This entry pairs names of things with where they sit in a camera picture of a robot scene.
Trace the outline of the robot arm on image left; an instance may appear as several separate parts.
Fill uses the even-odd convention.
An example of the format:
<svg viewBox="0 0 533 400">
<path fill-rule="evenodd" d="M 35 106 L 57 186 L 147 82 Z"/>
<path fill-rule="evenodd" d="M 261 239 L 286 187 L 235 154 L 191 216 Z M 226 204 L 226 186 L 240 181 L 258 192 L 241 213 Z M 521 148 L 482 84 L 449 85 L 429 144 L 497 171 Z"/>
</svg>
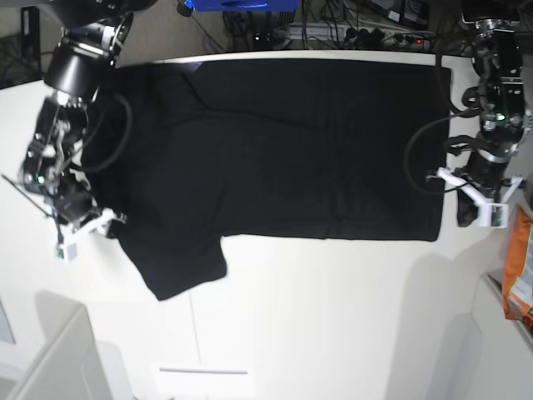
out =
<svg viewBox="0 0 533 400">
<path fill-rule="evenodd" d="M 43 79 L 52 91 L 22 162 L 22 185 L 45 199 L 56 227 L 71 224 L 79 233 L 91 232 L 116 216 L 99 210 L 87 184 L 69 169 L 99 128 L 87 108 L 116 65 L 134 6 L 130 1 L 36 1 L 34 6 L 60 24 L 62 38 Z"/>
</svg>

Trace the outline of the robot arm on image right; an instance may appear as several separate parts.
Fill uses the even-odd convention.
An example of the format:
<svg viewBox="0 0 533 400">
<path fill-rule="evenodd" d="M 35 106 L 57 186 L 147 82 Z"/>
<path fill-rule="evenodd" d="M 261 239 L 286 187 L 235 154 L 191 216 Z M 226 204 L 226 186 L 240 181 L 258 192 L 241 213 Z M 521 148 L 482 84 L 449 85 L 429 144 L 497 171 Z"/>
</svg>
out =
<svg viewBox="0 0 533 400">
<path fill-rule="evenodd" d="M 521 80 L 522 56 L 513 27 L 519 23 L 519 4 L 506 1 L 463 1 L 461 16 L 474 26 L 472 64 L 479 77 L 477 86 L 464 93 L 465 109 L 451 104 L 453 118 L 479 119 L 475 137 L 445 140 L 446 153 L 470 151 L 467 164 L 455 172 L 443 169 L 452 191 L 461 192 L 459 202 L 473 206 L 476 196 L 501 202 L 502 188 L 522 188 L 519 178 L 506 179 L 505 171 L 514 151 L 530 129 L 530 118 Z"/>
</svg>

